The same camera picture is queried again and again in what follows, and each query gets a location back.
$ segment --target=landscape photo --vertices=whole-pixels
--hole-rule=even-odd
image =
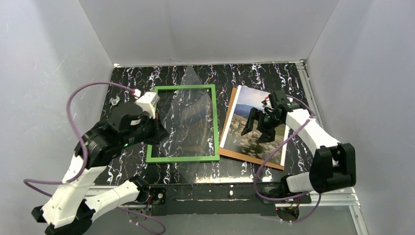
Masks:
[[[275,141],[258,144],[256,141],[261,136],[261,133],[256,129],[257,121],[255,121],[253,130],[241,136],[251,108],[255,107],[258,110],[263,110],[261,102],[269,93],[243,86],[238,89],[239,94],[235,97],[236,104],[234,101],[233,113],[230,113],[229,116],[230,123],[228,120],[228,126],[223,136],[225,142],[221,147],[253,158],[265,160],[283,142],[284,138],[286,138],[288,128],[284,124],[276,127]],[[285,148],[282,148],[271,158],[270,162],[284,166],[284,160]]]

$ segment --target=green frame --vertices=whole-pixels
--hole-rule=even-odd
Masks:
[[[183,89],[210,89],[212,94],[212,117],[213,117],[213,141],[215,147],[215,155],[213,156],[193,156],[193,157],[151,157],[153,150],[152,145],[147,145],[147,163],[182,163],[182,162],[212,162],[219,161],[219,131],[218,131],[218,114],[216,108],[216,90],[215,85],[182,85],[182,86],[155,86],[154,92],[159,91],[174,91]]]

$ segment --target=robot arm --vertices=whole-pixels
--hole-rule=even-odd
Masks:
[[[331,137],[302,104],[290,101],[284,91],[272,92],[262,103],[264,111],[252,108],[241,133],[252,131],[257,120],[257,130],[262,133],[257,143],[274,141],[275,127],[280,124],[297,131],[310,119],[298,135],[312,152],[313,163],[310,172],[281,179],[286,195],[313,190],[323,193],[356,184],[355,151],[350,143],[340,143]]]
[[[158,144],[168,136],[155,105],[159,97],[146,92],[135,103],[121,103],[108,119],[99,121],[83,135],[88,149],[84,172],[75,181],[60,185],[49,201],[33,209],[37,222],[48,224],[47,235],[81,235],[106,212],[127,202],[136,201],[148,183],[134,176],[122,185],[101,195],[85,198],[95,179],[121,151],[139,142]],[[63,182],[71,179],[82,167],[80,143],[75,147],[70,166]]]

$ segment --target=transparent plastic film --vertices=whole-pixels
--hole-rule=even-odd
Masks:
[[[202,85],[192,66],[186,68],[180,85]],[[215,155],[211,92],[206,88],[158,91],[157,110],[170,135],[153,146],[151,158],[199,162],[203,156]]]

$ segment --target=white wall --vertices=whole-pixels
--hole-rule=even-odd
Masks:
[[[80,0],[111,61],[166,65],[308,58],[338,0]]]
[[[356,148],[370,234],[415,231],[414,6],[340,0],[307,62],[325,128]]]
[[[77,143],[67,98],[82,84],[109,81],[113,65],[73,0],[0,1],[0,64],[0,234],[43,234],[30,212],[47,197],[23,178],[62,179]],[[81,132],[98,120],[105,92],[75,98]]]

